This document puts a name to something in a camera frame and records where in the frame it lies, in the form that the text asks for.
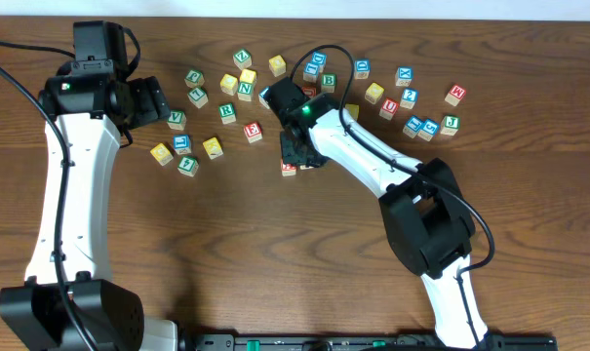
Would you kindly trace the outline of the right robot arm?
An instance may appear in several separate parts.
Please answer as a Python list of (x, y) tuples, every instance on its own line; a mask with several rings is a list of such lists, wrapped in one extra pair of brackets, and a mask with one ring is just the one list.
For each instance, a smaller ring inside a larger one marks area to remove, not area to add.
[(440, 341), (452, 348), (484, 346), (488, 328), (469, 276), (475, 224), (450, 167), (401, 154), (335, 99), (309, 97), (289, 78), (260, 96), (283, 128), (287, 163), (319, 168), (332, 160), (376, 196), (393, 253), (425, 286)]

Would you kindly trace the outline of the blue 2 wooden block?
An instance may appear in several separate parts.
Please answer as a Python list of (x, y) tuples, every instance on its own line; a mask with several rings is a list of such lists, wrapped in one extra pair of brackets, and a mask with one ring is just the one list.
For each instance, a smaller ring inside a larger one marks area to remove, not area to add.
[(406, 109), (413, 109), (418, 98), (418, 91), (405, 88), (401, 95), (400, 106)]

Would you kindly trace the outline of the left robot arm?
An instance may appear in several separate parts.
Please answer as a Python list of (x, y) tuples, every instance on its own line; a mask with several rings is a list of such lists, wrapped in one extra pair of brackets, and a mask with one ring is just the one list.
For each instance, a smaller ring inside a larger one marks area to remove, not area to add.
[(48, 121), (42, 219), (23, 285), (0, 292), (2, 320), (30, 350), (183, 348), (177, 323), (145, 316), (138, 295), (113, 284), (107, 247), (121, 138), (171, 114), (158, 80), (56, 76), (36, 105)]

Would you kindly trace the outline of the red A wooden block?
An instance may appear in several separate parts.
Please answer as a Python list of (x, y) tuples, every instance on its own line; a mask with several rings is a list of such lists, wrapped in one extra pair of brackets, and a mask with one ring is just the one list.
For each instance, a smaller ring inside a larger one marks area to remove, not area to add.
[(296, 174), (297, 167), (291, 164), (282, 163), (281, 173), (282, 176), (294, 176)]

